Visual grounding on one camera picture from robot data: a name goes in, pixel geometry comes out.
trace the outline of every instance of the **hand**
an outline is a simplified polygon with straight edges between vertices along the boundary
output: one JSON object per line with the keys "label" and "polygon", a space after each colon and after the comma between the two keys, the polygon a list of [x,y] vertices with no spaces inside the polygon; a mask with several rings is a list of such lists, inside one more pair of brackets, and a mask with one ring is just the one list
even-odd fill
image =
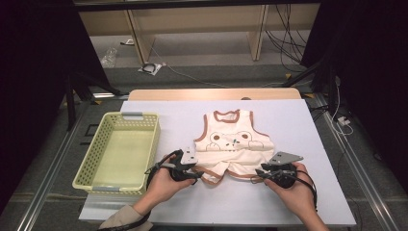
{"label": "hand", "polygon": [[[297,170],[307,173],[303,164],[293,163],[293,165]],[[298,172],[297,177],[312,185],[312,180],[303,172]],[[315,210],[313,194],[307,186],[295,181],[293,186],[284,189],[269,179],[264,180],[264,182],[279,195],[286,207],[302,220],[308,230],[328,230]]]}
{"label": "hand", "polygon": [[167,168],[160,168],[153,176],[152,181],[143,197],[133,205],[133,208],[142,216],[146,215],[156,205],[168,201],[177,192],[183,190],[195,182],[194,179],[174,181]]}

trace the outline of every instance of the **person's right hand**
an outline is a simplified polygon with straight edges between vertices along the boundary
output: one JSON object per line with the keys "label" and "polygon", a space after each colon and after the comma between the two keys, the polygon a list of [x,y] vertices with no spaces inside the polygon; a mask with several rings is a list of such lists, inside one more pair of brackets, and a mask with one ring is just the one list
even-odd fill
{"label": "person's right hand", "polygon": [[[307,169],[303,164],[293,163],[293,165],[297,170],[307,173]],[[297,177],[312,185],[312,180],[305,173],[298,172]],[[269,179],[265,179],[264,182],[279,195],[286,207],[302,220],[308,230],[328,230],[316,212],[313,194],[307,186],[295,181],[293,186],[284,189]]]}
{"label": "person's right hand", "polygon": [[[307,172],[307,169],[303,164],[293,163],[293,165],[297,170]],[[312,180],[303,172],[298,172],[297,177],[312,185]],[[269,179],[266,179],[264,182],[279,195],[286,207],[288,207],[288,209],[298,217],[301,213],[310,213],[315,211],[313,194],[310,189],[302,183],[295,181],[293,186],[288,189],[284,189]]]}

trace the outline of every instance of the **electrical outlet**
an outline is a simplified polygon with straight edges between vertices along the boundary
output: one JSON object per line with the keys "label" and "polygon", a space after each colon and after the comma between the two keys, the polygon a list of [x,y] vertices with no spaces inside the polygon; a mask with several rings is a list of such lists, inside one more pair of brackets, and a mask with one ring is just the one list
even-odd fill
{"label": "electrical outlet", "polygon": [[342,126],[346,126],[346,125],[350,124],[350,120],[348,120],[348,118],[345,117],[345,116],[339,117],[337,120],[339,121],[339,123]]}

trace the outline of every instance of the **yellow basket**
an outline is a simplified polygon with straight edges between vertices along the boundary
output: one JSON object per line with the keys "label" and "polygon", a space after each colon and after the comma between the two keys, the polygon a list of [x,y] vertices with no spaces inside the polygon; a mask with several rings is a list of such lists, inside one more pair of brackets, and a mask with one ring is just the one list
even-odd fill
{"label": "yellow basket", "polygon": [[159,116],[106,113],[72,186],[88,193],[144,194],[145,171],[154,164]]}

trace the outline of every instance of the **pink trim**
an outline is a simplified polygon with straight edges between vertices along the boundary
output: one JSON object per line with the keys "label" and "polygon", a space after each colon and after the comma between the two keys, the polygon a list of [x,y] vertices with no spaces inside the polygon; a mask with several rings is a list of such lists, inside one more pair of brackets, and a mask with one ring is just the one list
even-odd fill
{"label": "pink trim", "polygon": [[[226,120],[226,119],[219,119],[218,115],[220,116],[227,116],[229,114],[234,114],[236,115],[234,120]],[[227,113],[221,113],[219,111],[214,111],[214,118],[216,119],[216,121],[218,122],[224,122],[224,123],[236,123],[239,119],[240,119],[240,110],[237,109],[236,111],[229,111]]]}

